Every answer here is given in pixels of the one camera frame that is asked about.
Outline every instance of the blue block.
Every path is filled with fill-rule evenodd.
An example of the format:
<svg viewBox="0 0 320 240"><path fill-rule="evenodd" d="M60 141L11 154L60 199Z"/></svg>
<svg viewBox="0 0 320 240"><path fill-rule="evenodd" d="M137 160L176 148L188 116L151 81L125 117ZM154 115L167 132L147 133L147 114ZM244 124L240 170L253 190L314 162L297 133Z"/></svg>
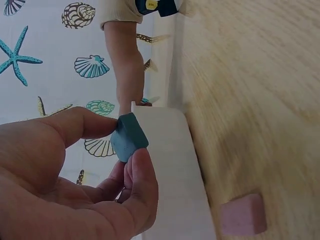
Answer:
<svg viewBox="0 0 320 240"><path fill-rule="evenodd" d="M127 163L136 150L149 145L144 131L132 112L119 116L110 142L119 160L123 163Z"/></svg>

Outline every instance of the pink eraser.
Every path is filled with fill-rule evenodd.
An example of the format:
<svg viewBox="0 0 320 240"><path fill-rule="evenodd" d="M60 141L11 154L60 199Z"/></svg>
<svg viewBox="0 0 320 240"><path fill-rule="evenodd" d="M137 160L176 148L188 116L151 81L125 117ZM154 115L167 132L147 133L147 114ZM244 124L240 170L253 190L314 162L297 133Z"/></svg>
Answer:
<svg viewBox="0 0 320 240"><path fill-rule="evenodd" d="M267 230L264 201L257 193L222 204L220 217L224 235L253 236Z"/></svg>

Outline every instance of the hand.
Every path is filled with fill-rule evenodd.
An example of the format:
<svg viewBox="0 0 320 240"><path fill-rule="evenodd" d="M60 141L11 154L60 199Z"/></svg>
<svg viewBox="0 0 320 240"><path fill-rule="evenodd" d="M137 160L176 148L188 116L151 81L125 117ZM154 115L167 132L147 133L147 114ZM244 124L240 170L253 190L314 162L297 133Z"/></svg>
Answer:
<svg viewBox="0 0 320 240"><path fill-rule="evenodd" d="M158 184L146 149L119 161L98 187L58 177L66 148L115 127L82 107L0 125L0 239L129 240L150 228Z"/></svg>

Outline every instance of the scallop shell print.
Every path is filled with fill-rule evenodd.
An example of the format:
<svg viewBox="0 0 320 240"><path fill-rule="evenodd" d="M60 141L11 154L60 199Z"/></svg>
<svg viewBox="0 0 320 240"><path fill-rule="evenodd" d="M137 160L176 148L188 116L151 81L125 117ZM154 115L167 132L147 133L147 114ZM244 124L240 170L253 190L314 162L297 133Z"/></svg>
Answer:
<svg viewBox="0 0 320 240"><path fill-rule="evenodd" d="M3 14L5 16L11 16L16 14L22 6L26 3L26 0L6 0Z"/></svg>
<svg viewBox="0 0 320 240"><path fill-rule="evenodd" d="M89 25L96 15L96 9L83 2L70 3L61 16L66 28L81 29Z"/></svg>
<svg viewBox="0 0 320 240"><path fill-rule="evenodd" d="M85 108L105 117L115 109L115 105L103 100L93 100L88 102Z"/></svg>
<svg viewBox="0 0 320 240"><path fill-rule="evenodd" d="M103 100L93 100L88 102L85 108L105 117L115 109L115 105ZM90 155L97 158L110 157L116 154L113 147L111 146L109 136L105 136L99 139L85 139L84 147Z"/></svg>
<svg viewBox="0 0 320 240"><path fill-rule="evenodd" d="M110 70L110 68L104 64L103 60L105 59L99 55L78 57L74 62L74 69L83 78L97 78Z"/></svg>
<svg viewBox="0 0 320 240"><path fill-rule="evenodd" d="M108 136L99 139L86 139L84 140L84 147L90 155L97 158L110 157L116 154Z"/></svg>

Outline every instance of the starfish print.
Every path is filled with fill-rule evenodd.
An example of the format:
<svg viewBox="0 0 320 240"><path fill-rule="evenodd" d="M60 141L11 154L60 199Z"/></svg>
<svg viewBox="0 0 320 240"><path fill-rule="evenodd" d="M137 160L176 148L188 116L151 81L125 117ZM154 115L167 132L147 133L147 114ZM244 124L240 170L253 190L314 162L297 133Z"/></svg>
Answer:
<svg viewBox="0 0 320 240"><path fill-rule="evenodd" d="M84 176L85 176L85 170L81 170L80 173L79 173L79 177L78 179L76 180L76 184L77 185L82 185L83 183L83 180L84 180Z"/></svg>
<svg viewBox="0 0 320 240"><path fill-rule="evenodd" d="M170 38L169 34L151 37L151 36L147 36L147 35L143 35L143 34L137 33L135 36L136 36L137 39L139 39L141 41L144 41L144 42L146 42L148 44L155 44L157 42L160 42L162 40Z"/></svg>
<svg viewBox="0 0 320 240"><path fill-rule="evenodd" d="M67 110L69 108L71 108L73 105L72 104L69 104L63 108L60 108L50 114L47 114L46 111L45 111L45 106L44 106L44 102L42 101L42 98L38 96L38 111L40 113L40 116L43 118L43 117L48 117L48 116L52 116L54 114L58 114L64 110Z"/></svg>
<svg viewBox="0 0 320 240"><path fill-rule="evenodd" d="M27 80L21 74L18 62L27 63L27 64L42 64L43 62L37 58L31 56L21 56L19 55L20 48L25 39L26 33L28 31L28 26L26 26L18 41L16 42L15 48L13 51L0 39L0 49L2 49L5 54L8 55L9 60L5 61L0 65L0 74L2 74L10 65L13 65L13 71L16 77L23 83L23 85L28 86Z"/></svg>

